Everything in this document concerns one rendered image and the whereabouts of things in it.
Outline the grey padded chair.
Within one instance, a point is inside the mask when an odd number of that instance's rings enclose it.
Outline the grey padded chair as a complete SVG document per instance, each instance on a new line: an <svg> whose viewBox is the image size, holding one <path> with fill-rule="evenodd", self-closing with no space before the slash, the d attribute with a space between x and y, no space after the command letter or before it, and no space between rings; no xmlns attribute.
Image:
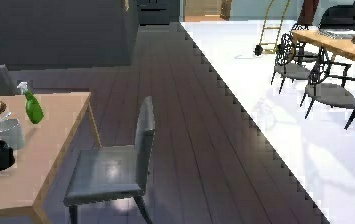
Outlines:
<svg viewBox="0 0 355 224"><path fill-rule="evenodd" d="M144 195L155 132L153 101L147 96L139 110L133 145L79 153L63 200L70 224L79 224L79 205L127 198L133 198L146 223L153 224Z"/></svg>

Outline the dark grey drawer unit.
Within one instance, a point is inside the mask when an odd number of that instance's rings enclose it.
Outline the dark grey drawer unit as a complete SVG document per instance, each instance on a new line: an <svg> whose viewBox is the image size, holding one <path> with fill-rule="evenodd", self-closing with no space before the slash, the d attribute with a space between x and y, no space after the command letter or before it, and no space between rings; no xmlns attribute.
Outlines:
<svg viewBox="0 0 355 224"><path fill-rule="evenodd" d="M180 0L137 0L141 25L167 25L179 20Z"/></svg>

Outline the yellow hand truck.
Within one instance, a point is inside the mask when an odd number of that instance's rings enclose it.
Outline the yellow hand truck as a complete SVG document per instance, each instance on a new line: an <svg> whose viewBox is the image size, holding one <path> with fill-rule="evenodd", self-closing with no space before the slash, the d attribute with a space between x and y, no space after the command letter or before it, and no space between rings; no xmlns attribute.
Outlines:
<svg viewBox="0 0 355 224"><path fill-rule="evenodd" d="M278 44L278 40L280 37L283 21L286 16L286 12L287 12L287 9L289 7L291 0L286 0L286 3L283 6L281 15L279 17L279 24L278 25L269 25L268 24L268 17L270 15L271 8L272 8L273 4L278 1L279 0L270 0L268 6L266 8L259 42L254 48L254 55L257 57L262 56L263 54L274 54L277 50L277 44ZM266 41L265 34L267 31L275 31L276 32L276 37L274 40Z"/></svg>

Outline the light wooden dining table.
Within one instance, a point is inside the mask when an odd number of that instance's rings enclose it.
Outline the light wooden dining table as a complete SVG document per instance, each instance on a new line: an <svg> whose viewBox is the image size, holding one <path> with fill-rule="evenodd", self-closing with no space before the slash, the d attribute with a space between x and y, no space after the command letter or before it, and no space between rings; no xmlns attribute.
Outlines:
<svg viewBox="0 0 355 224"><path fill-rule="evenodd" d="M0 218L27 216L33 224L52 224L42 204L85 115L90 116L95 141L100 141L90 96L89 92L38 94L44 119L37 125L25 113L24 96L0 97L20 121L25 139L24 147L15 152L15 164L0 172Z"/></svg>

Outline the green spray bottle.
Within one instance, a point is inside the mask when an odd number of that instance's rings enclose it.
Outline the green spray bottle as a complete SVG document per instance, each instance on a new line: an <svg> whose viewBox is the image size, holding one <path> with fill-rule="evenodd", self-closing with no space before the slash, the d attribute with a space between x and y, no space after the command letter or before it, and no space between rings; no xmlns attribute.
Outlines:
<svg viewBox="0 0 355 224"><path fill-rule="evenodd" d="M25 110L26 114L32 124L39 124L44 118L43 110L34 96L34 94L28 89L27 82L20 82L17 88L21 91L21 94L26 98Z"/></svg>

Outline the large dark grey cabinet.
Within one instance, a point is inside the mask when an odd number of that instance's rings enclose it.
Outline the large dark grey cabinet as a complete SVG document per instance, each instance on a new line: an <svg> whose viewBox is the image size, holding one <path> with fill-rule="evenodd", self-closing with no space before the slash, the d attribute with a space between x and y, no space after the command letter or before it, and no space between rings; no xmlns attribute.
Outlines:
<svg viewBox="0 0 355 224"><path fill-rule="evenodd" d="M136 0L0 0L0 65L128 65L138 27Z"/></svg>

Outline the wooden table with black legs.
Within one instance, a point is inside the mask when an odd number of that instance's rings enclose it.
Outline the wooden table with black legs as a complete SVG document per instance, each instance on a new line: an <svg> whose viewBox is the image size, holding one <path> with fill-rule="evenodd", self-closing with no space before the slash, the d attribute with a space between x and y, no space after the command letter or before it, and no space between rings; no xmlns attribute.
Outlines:
<svg viewBox="0 0 355 224"><path fill-rule="evenodd" d="M347 75L348 68L342 75L331 75L330 70L333 65L341 65L328 57L328 52L342 56L355 62L355 44L350 39L332 39L320 35L315 30L297 30L292 32L295 42L305 42L319 48L317 62L308 77L302 100L308 96L311 98L310 105L305 117L308 117L315 101L331 107L352 109L352 113L344 126L347 130L355 119L355 98L345 88L347 81L355 82L355 77Z"/></svg>

